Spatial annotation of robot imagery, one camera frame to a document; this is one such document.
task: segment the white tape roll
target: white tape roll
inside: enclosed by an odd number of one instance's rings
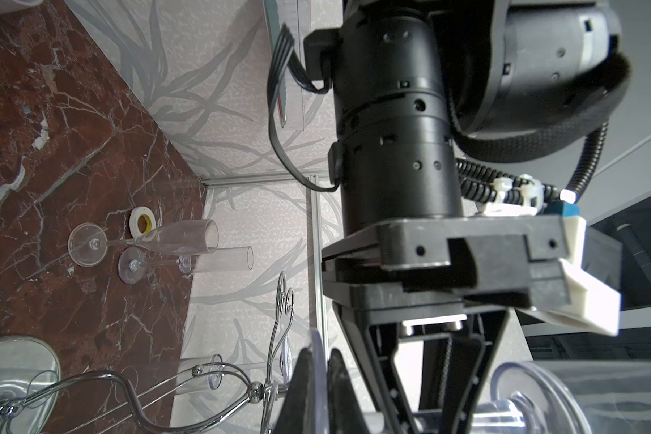
[[[130,213],[130,235],[137,238],[143,233],[157,228],[157,220],[152,210],[146,206],[139,206]]]

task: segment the metal strip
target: metal strip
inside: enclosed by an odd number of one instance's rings
[[[465,321],[466,319],[468,319],[468,315],[465,315],[464,313],[460,313],[458,315],[447,315],[445,317],[407,319],[402,323],[404,326],[412,327],[412,326],[424,326],[426,324],[444,324],[447,322]]]
[[[648,136],[643,138],[639,143],[636,143],[631,148],[627,149],[625,152],[623,152],[620,155],[616,156],[616,158],[614,158],[612,161],[608,162],[608,164],[599,167],[599,169],[596,170],[596,173],[593,174],[593,178],[596,178],[596,176],[600,175],[604,171],[606,171],[609,168],[611,168],[612,166],[616,165],[618,162],[624,160],[631,153],[633,153],[634,151],[636,151],[637,149],[641,148],[643,145],[645,145],[645,144],[647,144],[649,142],[651,142],[651,134],[649,134]]]
[[[319,176],[310,176],[310,180],[319,185]],[[316,327],[323,339],[323,350],[326,358],[330,355],[328,345],[328,316],[326,304],[323,302],[323,278],[321,276],[321,198],[319,193],[311,191],[311,228],[314,249],[314,296],[316,297]]]
[[[302,169],[304,176],[328,177],[328,168]],[[222,176],[219,178],[203,178],[201,180],[207,188],[255,186],[257,184],[295,183],[296,179],[286,170],[269,171],[257,174]]]

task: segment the black cylindrical joint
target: black cylindrical joint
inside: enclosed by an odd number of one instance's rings
[[[345,235],[382,220],[461,215],[434,32],[408,10],[357,12],[332,56]]]

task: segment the wine glass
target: wine glass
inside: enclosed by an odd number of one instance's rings
[[[253,269],[253,248],[216,248],[204,255],[180,256],[178,259],[149,260],[144,251],[129,247],[118,260],[118,275],[129,285],[139,282],[152,267],[177,266],[184,274],[208,272],[240,272]]]
[[[94,223],[77,226],[68,239],[67,249],[75,264],[99,264],[109,246],[138,246],[166,255],[208,254],[217,248],[219,231],[212,220],[182,220],[165,224],[137,238],[107,239]]]

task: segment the screw hole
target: screw hole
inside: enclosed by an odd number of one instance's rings
[[[393,144],[396,142],[396,135],[395,134],[382,135],[381,137],[378,138],[378,141],[381,146]]]

